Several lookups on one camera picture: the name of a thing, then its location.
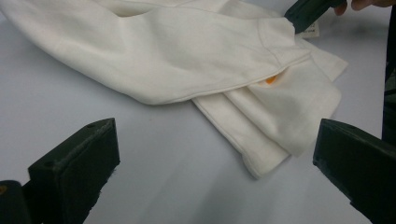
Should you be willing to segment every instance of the orange spot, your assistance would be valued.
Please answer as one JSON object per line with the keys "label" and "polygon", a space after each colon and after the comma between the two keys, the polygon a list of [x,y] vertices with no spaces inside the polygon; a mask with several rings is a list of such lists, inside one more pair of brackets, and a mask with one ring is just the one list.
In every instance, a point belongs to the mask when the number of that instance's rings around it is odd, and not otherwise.
{"label": "orange spot", "polygon": [[271,84],[273,84],[273,82],[276,80],[276,76],[273,76],[273,77],[268,77],[267,79],[265,79],[265,82],[268,84],[268,85],[271,85]]}

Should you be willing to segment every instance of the white table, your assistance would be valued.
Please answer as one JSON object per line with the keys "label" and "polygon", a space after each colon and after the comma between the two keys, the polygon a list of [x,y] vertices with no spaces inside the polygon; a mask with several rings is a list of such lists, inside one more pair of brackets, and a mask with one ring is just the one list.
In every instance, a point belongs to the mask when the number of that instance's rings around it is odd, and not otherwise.
{"label": "white table", "polygon": [[[284,13],[293,1],[255,3]],[[349,62],[334,118],[378,137],[389,13],[329,11],[310,40]],[[254,180],[193,103],[142,105],[57,62],[0,14],[0,180],[26,183],[30,164],[106,118],[117,122],[121,164],[86,224],[370,223],[312,165],[313,148]]]}

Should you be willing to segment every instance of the white garment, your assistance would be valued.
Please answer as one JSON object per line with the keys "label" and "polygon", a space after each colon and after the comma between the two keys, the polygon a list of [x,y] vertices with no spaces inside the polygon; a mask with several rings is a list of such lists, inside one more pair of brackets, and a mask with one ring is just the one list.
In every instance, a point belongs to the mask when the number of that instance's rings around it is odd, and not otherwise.
{"label": "white garment", "polygon": [[0,0],[0,8],[48,54],[109,88],[153,105],[194,98],[256,177],[307,149],[340,98],[331,80],[345,62],[295,40],[275,12],[237,0]]}

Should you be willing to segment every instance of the folded fabric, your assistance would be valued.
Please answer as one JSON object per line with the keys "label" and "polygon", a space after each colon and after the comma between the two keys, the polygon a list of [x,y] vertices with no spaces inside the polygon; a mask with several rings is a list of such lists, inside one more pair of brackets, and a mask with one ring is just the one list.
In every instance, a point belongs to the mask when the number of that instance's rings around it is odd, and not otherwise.
{"label": "folded fabric", "polygon": [[0,0],[0,9],[109,88],[152,105],[193,99],[256,177],[307,149],[340,99],[331,81],[344,61],[237,0]]}

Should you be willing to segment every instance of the white label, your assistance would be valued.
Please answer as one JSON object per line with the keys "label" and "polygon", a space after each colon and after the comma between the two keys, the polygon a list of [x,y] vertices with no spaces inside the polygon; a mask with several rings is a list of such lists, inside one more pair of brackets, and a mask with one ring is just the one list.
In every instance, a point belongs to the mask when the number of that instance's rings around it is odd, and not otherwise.
{"label": "white label", "polygon": [[297,34],[297,36],[301,38],[313,38],[319,36],[319,24],[318,21],[315,21],[310,25],[304,32]]}

